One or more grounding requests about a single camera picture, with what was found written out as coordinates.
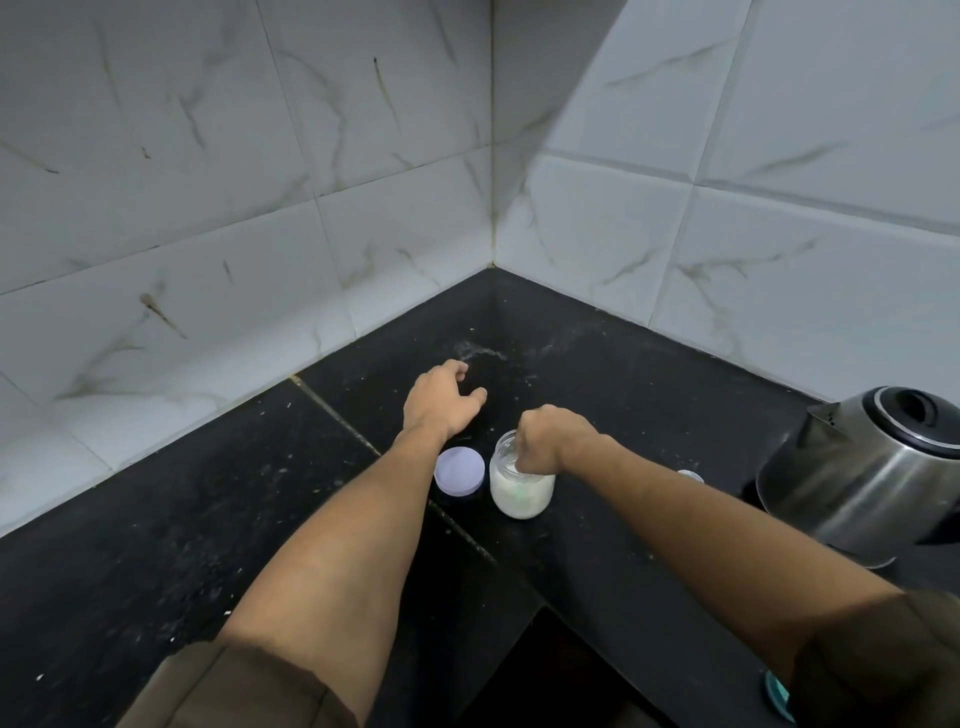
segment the teal object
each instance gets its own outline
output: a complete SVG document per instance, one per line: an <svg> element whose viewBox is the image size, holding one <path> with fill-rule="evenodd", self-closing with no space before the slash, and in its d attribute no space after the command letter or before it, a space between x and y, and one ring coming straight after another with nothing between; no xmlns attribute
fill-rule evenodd
<svg viewBox="0 0 960 728"><path fill-rule="evenodd" d="M780 680L774 677L774 673L770 670L767 670L763 675L763 687L766 688L767 697L770 698L770 702L774 704L777 712L791 723L796 723L797 721L790 715L790 711L786 709L786 702L790 699L790 692L783 686Z"/></svg>

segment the kettle spout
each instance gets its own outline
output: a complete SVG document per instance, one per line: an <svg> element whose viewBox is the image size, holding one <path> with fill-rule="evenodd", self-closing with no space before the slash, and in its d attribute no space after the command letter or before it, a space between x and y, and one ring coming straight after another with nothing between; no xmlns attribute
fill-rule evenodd
<svg viewBox="0 0 960 728"><path fill-rule="evenodd" d="M847 442L847 435L833 422L839 402L814 404L806 409L806 420L797 433L797 447L837 445Z"/></svg>

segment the lavender jar lid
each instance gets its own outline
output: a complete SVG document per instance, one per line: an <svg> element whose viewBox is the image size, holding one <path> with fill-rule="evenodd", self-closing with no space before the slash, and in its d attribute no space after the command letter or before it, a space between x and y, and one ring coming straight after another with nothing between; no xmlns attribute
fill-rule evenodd
<svg viewBox="0 0 960 728"><path fill-rule="evenodd" d="M480 453L471 448L450 448L440 453L433 477L448 496L469 496L483 485L487 472Z"/></svg>

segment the brown sleeve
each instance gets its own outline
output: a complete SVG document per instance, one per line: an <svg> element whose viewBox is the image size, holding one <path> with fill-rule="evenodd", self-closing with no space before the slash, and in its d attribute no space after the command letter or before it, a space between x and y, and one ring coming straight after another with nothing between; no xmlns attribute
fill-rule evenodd
<svg viewBox="0 0 960 728"><path fill-rule="evenodd" d="M818 634L789 710L801 728L960 726L960 599L908 593Z"/></svg>
<svg viewBox="0 0 960 728"><path fill-rule="evenodd" d="M253 647L190 644L168 657L117 728L357 728L312 672Z"/></svg>

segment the hand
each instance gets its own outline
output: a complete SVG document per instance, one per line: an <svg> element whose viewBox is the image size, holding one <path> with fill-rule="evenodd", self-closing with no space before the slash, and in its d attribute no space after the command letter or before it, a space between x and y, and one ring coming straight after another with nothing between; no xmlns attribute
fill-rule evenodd
<svg viewBox="0 0 960 728"><path fill-rule="evenodd" d="M434 427L444 442L469 425L487 401L487 390L479 387L461 397L457 382L467 375L466 362L447 359L417 377L403 405L404 431L419 426Z"/></svg>
<svg viewBox="0 0 960 728"><path fill-rule="evenodd" d="M570 454L592 437L599 433L575 412L552 404L528 409L516 428L516 469L540 475L567 470Z"/></svg>

